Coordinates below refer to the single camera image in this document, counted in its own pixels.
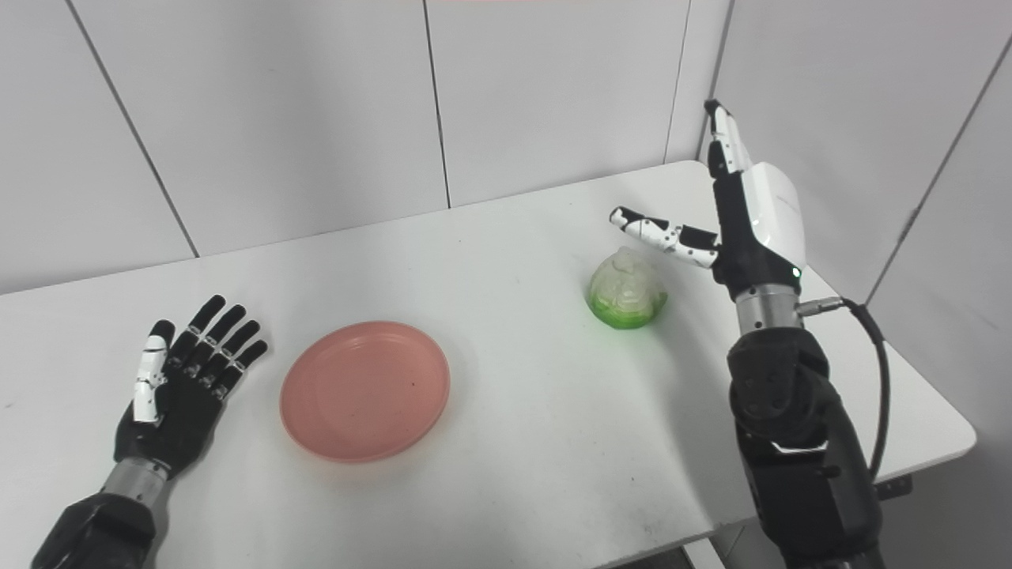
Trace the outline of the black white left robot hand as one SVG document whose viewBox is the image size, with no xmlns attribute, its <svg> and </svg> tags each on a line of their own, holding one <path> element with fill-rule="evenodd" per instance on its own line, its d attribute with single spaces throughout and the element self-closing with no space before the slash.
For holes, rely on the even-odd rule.
<svg viewBox="0 0 1012 569">
<path fill-rule="evenodd" d="M 156 321 L 142 349 L 134 392 L 113 439 L 113 460 L 142 460 L 170 477 L 210 444 L 225 400 L 267 353 L 259 322 L 242 305 L 214 295 L 181 331 Z"/>
</svg>

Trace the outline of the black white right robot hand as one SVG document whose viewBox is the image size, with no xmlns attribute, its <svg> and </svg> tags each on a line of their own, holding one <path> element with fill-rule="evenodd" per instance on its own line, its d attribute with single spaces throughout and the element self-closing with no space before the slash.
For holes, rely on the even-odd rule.
<svg viewBox="0 0 1012 569">
<path fill-rule="evenodd" d="M 780 167 L 751 158 L 737 120 L 706 100 L 711 143 L 706 167 L 712 180 L 719 231 L 649 217 L 618 206 L 610 223 L 680 262 L 712 271 L 731 298 L 762 284 L 800 293 L 806 235 L 798 191 Z"/>
</svg>

